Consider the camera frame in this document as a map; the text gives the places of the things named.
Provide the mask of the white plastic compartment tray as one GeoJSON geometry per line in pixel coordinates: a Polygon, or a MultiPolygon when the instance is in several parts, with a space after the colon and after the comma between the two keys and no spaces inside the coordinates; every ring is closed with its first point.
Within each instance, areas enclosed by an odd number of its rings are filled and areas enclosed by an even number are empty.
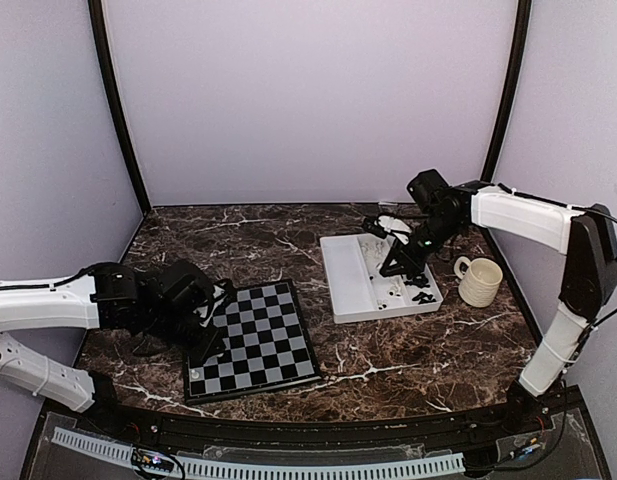
{"type": "Polygon", "coordinates": [[[440,308],[443,295],[429,269],[415,281],[380,275],[390,246],[388,240],[371,234],[320,239],[336,324],[425,314],[440,308]]]}

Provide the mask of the black grey chessboard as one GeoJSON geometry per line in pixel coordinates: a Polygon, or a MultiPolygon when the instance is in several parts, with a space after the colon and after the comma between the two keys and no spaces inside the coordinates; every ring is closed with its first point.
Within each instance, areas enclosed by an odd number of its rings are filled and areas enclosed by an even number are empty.
{"type": "Polygon", "coordinates": [[[293,281],[244,287],[214,313],[226,350],[204,363],[183,362],[188,405],[236,399],[322,378],[293,281]],[[193,380],[190,371],[201,377],[193,380]]]}

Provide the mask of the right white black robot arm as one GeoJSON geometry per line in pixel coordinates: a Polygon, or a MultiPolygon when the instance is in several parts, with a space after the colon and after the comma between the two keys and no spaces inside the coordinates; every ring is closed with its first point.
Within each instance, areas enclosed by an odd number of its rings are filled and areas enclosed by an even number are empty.
{"type": "Polygon", "coordinates": [[[469,226],[562,258],[553,319],[516,381],[534,398],[545,394],[578,360],[592,332],[617,314],[617,307],[605,309],[617,289],[617,219],[602,204],[568,204],[482,180],[451,185],[435,169],[417,174],[407,191],[422,214],[419,224],[388,213],[365,223],[390,241],[383,277],[421,274],[429,257],[469,226]]]}

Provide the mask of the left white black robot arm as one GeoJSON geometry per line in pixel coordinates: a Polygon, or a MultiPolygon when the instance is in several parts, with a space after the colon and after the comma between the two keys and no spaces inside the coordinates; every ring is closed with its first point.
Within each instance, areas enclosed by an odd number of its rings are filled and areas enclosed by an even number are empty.
{"type": "Polygon", "coordinates": [[[13,332],[125,330],[205,359],[223,348],[211,317],[235,296],[230,280],[213,281],[185,260],[155,272],[103,262],[67,278],[0,281],[0,378],[34,396],[89,414],[108,436],[122,435],[129,427],[129,415],[117,405],[108,376],[54,361],[15,340],[13,332]]]}

